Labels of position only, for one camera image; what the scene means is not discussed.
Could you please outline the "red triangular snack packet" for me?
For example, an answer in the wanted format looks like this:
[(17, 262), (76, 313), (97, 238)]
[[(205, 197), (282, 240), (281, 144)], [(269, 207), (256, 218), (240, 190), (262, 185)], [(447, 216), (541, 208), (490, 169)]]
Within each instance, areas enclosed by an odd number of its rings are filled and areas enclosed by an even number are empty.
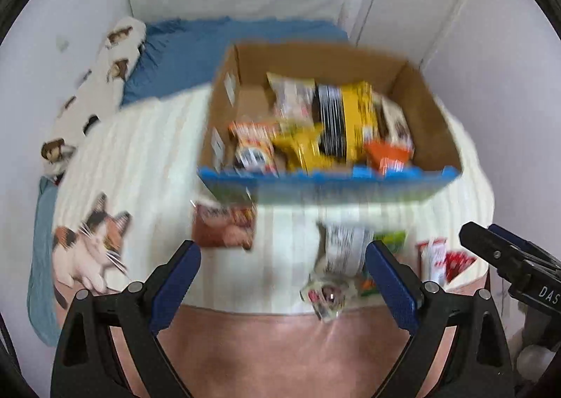
[(451, 283), (476, 262), (476, 257), (462, 251), (448, 251), (445, 256), (445, 279)]

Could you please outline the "red white spicy strip packet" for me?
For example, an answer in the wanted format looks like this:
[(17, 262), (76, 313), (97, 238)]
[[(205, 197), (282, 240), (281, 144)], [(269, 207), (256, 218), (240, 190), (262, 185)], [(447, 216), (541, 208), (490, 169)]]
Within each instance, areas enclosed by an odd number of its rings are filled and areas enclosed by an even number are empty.
[(437, 238), (417, 244), (418, 271), (422, 281), (433, 281), (440, 287), (446, 283), (447, 240)]

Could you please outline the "clear small candy packet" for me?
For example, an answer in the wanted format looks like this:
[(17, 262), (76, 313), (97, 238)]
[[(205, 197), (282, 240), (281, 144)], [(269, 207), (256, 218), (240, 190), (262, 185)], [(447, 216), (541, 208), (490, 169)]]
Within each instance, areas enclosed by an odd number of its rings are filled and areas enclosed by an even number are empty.
[(347, 304), (357, 295), (357, 288), (351, 279), (337, 276), (311, 276), (299, 291), (303, 302), (312, 306), (321, 322), (337, 319)]

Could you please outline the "white barcode snack packet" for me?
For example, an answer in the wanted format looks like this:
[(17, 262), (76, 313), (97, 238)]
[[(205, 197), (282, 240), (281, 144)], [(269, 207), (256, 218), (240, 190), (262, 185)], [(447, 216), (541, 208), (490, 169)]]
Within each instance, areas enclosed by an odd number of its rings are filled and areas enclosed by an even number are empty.
[(364, 265), (365, 251), (374, 230), (359, 225), (326, 224), (323, 254), (315, 267), (317, 274), (354, 277)]

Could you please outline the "brown snack packet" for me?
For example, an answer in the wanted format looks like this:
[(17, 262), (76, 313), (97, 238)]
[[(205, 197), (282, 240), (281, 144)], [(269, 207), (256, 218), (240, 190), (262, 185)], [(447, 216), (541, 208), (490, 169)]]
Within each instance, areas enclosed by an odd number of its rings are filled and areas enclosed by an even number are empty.
[(255, 237), (257, 211), (253, 205), (195, 205), (192, 240), (203, 248), (250, 250)]

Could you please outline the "cat print cushion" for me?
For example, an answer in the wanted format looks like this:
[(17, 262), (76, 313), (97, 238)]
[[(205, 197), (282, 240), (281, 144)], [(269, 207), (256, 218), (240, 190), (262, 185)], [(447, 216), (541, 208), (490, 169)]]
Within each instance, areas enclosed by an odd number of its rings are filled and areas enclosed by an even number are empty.
[(58, 226), (53, 234), (52, 268), (55, 280), (68, 288), (79, 282), (97, 294), (108, 291), (106, 272), (127, 272), (123, 263), (124, 236), (132, 221), (127, 211), (113, 216), (107, 195), (99, 193), (76, 230)]

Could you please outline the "green small snack packet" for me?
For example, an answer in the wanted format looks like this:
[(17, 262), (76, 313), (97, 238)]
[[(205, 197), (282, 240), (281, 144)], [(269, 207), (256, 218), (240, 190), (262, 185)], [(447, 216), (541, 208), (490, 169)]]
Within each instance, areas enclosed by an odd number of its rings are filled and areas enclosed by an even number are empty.
[[(405, 230), (382, 231), (374, 233), (373, 240), (383, 242), (388, 250), (395, 256), (399, 255), (404, 247), (407, 232)], [(359, 295), (368, 296), (378, 293), (378, 287), (374, 283), (374, 279), (368, 272), (367, 266), (363, 265), (361, 270), (361, 279), (359, 284)]]

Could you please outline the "orange snack packet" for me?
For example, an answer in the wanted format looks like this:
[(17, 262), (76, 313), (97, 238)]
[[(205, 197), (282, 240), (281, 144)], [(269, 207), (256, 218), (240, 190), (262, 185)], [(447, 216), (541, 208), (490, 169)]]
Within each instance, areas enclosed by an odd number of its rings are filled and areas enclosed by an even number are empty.
[(371, 141), (364, 145), (368, 164), (381, 175), (401, 172), (411, 160), (411, 150), (386, 142)]

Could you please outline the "striped cream blanket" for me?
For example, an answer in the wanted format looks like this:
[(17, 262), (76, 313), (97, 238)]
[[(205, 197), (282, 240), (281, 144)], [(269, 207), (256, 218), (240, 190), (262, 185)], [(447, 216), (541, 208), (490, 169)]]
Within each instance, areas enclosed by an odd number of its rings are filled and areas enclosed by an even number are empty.
[[(196, 167), (210, 88), (187, 90), (168, 100), (134, 104), (95, 126), (72, 159), (60, 186), (55, 225), (76, 227), (100, 193), (107, 211), (127, 211), (123, 270), (104, 274), (112, 291), (146, 279), (191, 235), (193, 204), (209, 201)], [(316, 264), (319, 225), (361, 224), (408, 231), (405, 255), (415, 244), (444, 238), (459, 245), (467, 221), (493, 220), (494, 196), (469, 134), (447, 117), (457, 143), (462, 174), (429, 199), (408, 191), (390, 201), (380, 189), (355, 193), (341, 204), (299, 199), (294, 204), (259, 206), (253, 247), (203, 252), (200, 271), (185, 303), (211, 310), (299, 315), (311, 312), (299, 292)]]

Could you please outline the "yellow black snack bag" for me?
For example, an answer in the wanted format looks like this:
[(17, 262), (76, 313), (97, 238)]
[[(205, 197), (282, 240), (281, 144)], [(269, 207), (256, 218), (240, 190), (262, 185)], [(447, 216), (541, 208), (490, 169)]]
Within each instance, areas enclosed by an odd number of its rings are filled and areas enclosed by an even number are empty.
[(315, 122), (322, 125), (319, 150), (340, 163), (365, 162), (364, 145), (379, 136), (372, 86), (366, 81), (318, 85), (313, 106)]

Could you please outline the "bear print long pillow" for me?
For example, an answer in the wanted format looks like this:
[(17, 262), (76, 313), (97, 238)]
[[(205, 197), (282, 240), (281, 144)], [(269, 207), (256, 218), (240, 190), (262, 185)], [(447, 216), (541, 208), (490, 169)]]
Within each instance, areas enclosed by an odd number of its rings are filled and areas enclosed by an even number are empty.
[(131, 16), (121, 19), (106, 35), (95, 63), (64, 103), (41, 148), (46, 175), (54, 178), (63, 174), (89, 130), (116, 113), (146, 35), (147, 26)]

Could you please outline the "blue cardboard snack box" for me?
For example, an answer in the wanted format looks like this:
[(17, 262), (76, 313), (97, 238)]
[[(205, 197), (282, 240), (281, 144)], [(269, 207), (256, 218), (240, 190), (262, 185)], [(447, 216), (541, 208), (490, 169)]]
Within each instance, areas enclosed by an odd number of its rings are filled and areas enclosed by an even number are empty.
[(232, 45), (214, 82), (198, 174), (220, 201), (422, 201), (462, 172), (408, 60), (346, 43)]

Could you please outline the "white grey snack bag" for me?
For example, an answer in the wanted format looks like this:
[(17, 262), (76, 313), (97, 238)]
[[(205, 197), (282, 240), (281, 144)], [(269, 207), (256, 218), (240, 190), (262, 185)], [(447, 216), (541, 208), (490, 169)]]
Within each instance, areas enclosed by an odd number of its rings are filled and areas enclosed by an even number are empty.
[(267, 80), (276, 97), (276, 117), (300, 124), (313, 124), (312, 105), (316, 92), (314, 79), (297, 79), (268, 73)]

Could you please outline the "blue bed sheet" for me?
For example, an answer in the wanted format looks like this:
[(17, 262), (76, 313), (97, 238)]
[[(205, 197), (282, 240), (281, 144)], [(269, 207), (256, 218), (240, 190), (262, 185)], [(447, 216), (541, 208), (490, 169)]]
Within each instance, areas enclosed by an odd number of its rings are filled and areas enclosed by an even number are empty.
[(326, 20), (220, 18), (148, 23), (141, 55), (124, 83), (121, 106), (211, 82), (233, 44), (291, 40), (346, 42), (348, 35)]

